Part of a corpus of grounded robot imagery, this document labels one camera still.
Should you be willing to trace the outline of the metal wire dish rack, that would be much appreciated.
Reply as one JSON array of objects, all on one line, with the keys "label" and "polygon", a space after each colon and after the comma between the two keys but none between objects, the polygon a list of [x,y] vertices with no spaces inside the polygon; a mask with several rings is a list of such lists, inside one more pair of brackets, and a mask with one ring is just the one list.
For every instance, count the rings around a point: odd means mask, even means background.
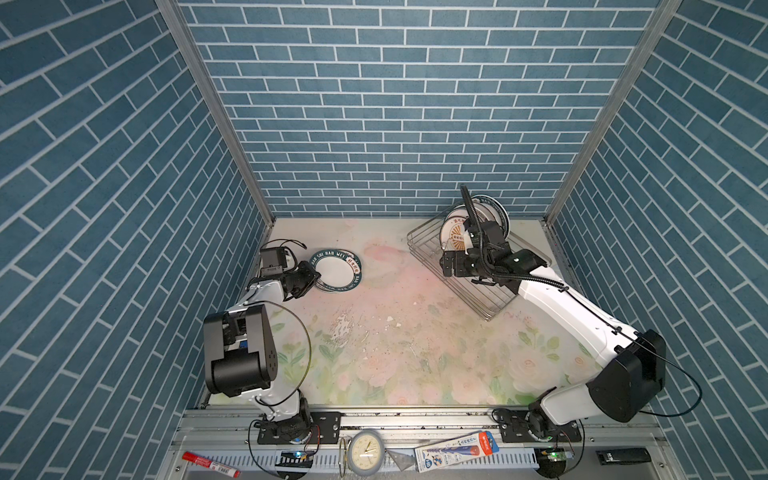
[{"label": "metal wire dish rack", "polygon": [[492,319],[516,296],[521,282],[551,259],[510,231],[504,213],[476,198],[422,223],[407,235],[411,253],[472,310]]}]

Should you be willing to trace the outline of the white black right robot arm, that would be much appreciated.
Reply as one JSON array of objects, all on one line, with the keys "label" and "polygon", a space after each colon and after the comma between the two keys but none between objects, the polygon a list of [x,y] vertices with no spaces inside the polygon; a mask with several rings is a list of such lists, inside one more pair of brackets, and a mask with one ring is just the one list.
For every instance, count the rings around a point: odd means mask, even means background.
[{"label": "white black right robot arm", "polygon": [[599,366],[589,379],[554,387],[528,407],[530,435],[547,441],[561,427],[605,415],[627,423],[666,383],[666,343],[654,330],[640,332],[597,307],[566,284],[539,255],[494,248],[446,250],[440,259],[446,277],[509,289],[555,320]]}]

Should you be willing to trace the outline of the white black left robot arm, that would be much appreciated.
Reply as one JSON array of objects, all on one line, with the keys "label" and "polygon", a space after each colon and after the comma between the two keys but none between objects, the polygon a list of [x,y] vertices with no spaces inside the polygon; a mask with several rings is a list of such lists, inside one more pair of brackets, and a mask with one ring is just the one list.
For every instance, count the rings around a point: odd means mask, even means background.
[{"label": "white black left robot arm", "polygon": [[208,391],[246,399],[261,411],[256,427],[265,442],[299,444],[313,432],[308,401],[278,383],[279,354],[269,319],[304,296],[320,274],[307,261],[249,282],[243,296],[203,322],[204,378]]}]

